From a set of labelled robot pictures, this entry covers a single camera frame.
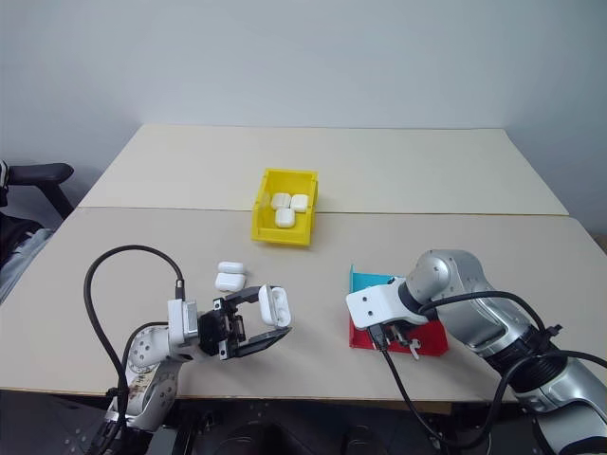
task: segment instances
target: tabletop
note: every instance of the tabletop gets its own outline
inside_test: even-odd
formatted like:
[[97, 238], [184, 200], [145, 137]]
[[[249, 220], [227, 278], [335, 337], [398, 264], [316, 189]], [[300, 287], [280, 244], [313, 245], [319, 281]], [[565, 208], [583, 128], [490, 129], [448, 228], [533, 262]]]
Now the tabletop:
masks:
[[[173, 257], [200, 310], [221, 294], [213, 281], [223, 260], [245, 263], [249, 285], [270, 282], [288, 293], [290, 334], [256, 355], [186, 364], [180, 396], [399, 399], [382, 356], [348, 347], [348, 272], [354, 264], [403, 275], [431, 248], [472, 252], [495, 288], [521, 295], [547, 324], [562, 324], [557, 345], [604, 355], [607, 257], [572, 218], [320, 213], [310, 248], [254, 243], [249, 226], [245, 211], [76, 209], [0, 306], [0, 388], [97, 394], [115, 385], [84, 311], [83, 278], [105, 250], [132, 243]], [[174, 279], [164, 262], [142, 252], [100, 267], [93, 297], [115, 349], [141, 323], [166, 320]], [[267, 330], [255, 304], [242, 313], [249, 336]], [[449, 343], [440, 357], [394, 355], [412, 399], [489, 399], [497, 373]]]
[[265, 168], [317, 171], [317, 212], [567, 214], [504, 130], [154, 124], [81, 207], [251, 210]]

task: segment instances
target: floor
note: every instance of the floor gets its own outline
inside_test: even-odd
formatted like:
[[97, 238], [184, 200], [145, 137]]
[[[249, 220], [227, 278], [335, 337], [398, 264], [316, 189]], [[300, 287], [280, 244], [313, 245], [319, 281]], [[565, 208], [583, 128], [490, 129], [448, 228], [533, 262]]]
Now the floor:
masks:
[[[223, 423], [196, 439], [196, 455], [213, 454], [219, 442], [249, 422], [278, 423], [309, 453], [338, 454], [342, 434], [351, 426], [368, 426], [390, 454], [440, 453], [428, 441], [409, 412], [309, 401], [215, 401], [185, 403], [201, 413], [215, 411]], [[84, 454], [103, 417], [101, 409], [52, 395], [0, 391], [0, 454]], [[159, 430], [148, 455], [171, 453], [175, 431]], [[465, 452], [487, 453], [487, 446]], [[527, 419], [499, 424], [492, 431], [493, 455], [541, 454]]]

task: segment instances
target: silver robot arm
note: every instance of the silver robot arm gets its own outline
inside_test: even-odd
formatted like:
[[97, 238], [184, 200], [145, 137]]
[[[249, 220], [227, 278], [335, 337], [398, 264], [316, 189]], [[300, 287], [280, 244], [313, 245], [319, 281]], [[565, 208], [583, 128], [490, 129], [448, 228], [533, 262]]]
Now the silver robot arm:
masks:
[[[417, 311], [433, 300], [494, 290], [478, 259], [462, 250], [431, 250], [406, 279], [392, 279], [346, 299], [359, 329], [428, 320]], [[447, 331], [504, 374], [521, 358], [558, 350], [506, 299], [463, 300], [436, 308]], [[517, 399], [536, 414], [536, 434], [554, 453], [607, 450], [607, 389], [578, 360], [543, 358], [510, 381]]]

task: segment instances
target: white wall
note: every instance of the white wall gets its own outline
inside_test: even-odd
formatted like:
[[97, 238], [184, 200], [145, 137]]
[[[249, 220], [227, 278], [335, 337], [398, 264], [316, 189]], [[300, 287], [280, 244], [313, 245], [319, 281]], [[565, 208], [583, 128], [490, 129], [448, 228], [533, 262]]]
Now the white wall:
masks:
[[142, 122], [505, 127], [607, 232], [602, 0], [0, 1], [1, 154], [71, 163], [74, 202]]

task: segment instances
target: red tray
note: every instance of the red tray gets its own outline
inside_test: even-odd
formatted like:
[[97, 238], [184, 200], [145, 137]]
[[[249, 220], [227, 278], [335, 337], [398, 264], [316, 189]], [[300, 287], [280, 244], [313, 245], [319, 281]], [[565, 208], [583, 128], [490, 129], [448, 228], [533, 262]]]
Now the red tray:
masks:
[[[365, 287], [376, 284], [385, 284], [392, 278], [391, 275], [373, 275], [369, 273], [358, 273], [354, 266], [350, 267], [350, 292], [359, 291]], [[408, 334], [409, 338], [417, 338], [421, 348], [417, 352], [421, 355], [442, 355], [448, 349], [445, 328], [438, 320], [432, 320], [426, 325], [420, 325]], [[373, 343], [366, 331], [357, 330], [350, 318], [350, 347], [361, 349], [374, 349]], [[390, 343], [388, 351], [394, 353], [410, 354], [409, 348], [403, 348], [398, 343]]]
[[[444, 354], [449, 349], [447, 336], [443, 324], [438, 320], [431, 320], [426, 325], [422, 325], [412, 330], [408, 334], [409, 338], [417, 338], [421, 343], [421, 348], [417, 349], [420, 355]], [[358, 330], [350, 319], [350, 347], [361, 349], [375, 349], [369, 334], [364, 330]], [[390, 343], [388, 351], [393, 353], [410, 354], [409, 348], [403, 348], [398, 343]]]

